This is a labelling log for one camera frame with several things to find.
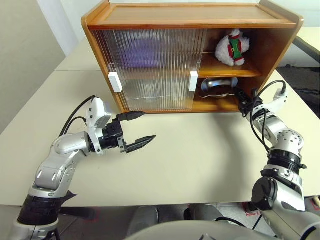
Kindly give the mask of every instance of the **white wall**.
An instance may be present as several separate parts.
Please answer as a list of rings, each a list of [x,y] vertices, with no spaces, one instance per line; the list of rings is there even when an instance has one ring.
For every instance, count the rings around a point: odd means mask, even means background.
[[[65,56],[34,0],[1,0],[0,22],[1,134]]]
[[[69,50],[73,50],[75,46],[84,37],[85,33],[81,26],[81,17],[93,8],[101,0],[38,0],[42,2],[56,2],[57,5],[62,5],[66,18],[65,25],[71,26],[77,41],[71,42],[70,36],[64,34],[61,38],[57,36],[58,42],[62,49],[67,46],[68,51],[64,51],[66,55],[69,54]],[[198,3],[258,3],[259,0],[110,0],[110,3],[186,3],[186,2],[198,2]],[[304,27],[320,27],[320,0],[273,0],[273,2],[288,8],[289,10],[298,13],[304,17]],[[58,25],[56,22],[49,23],[51,25]],[[289,62],[295,62],[297,67],[318,67],[319,64],[311,57],[306,55],[302,50],[297,50],[291,47],[288,51],[288,57],[285,57],[281,62],[282,66],[285,66]]]

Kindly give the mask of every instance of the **plush toy with scarf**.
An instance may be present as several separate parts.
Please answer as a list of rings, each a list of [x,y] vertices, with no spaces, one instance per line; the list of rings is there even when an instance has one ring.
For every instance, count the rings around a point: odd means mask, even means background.
[[[228,66],[240,66],[245,63],[242,53],[249,50],[249,38],[243,37],[239,28],[220,40],[215,49],[215,57]]]

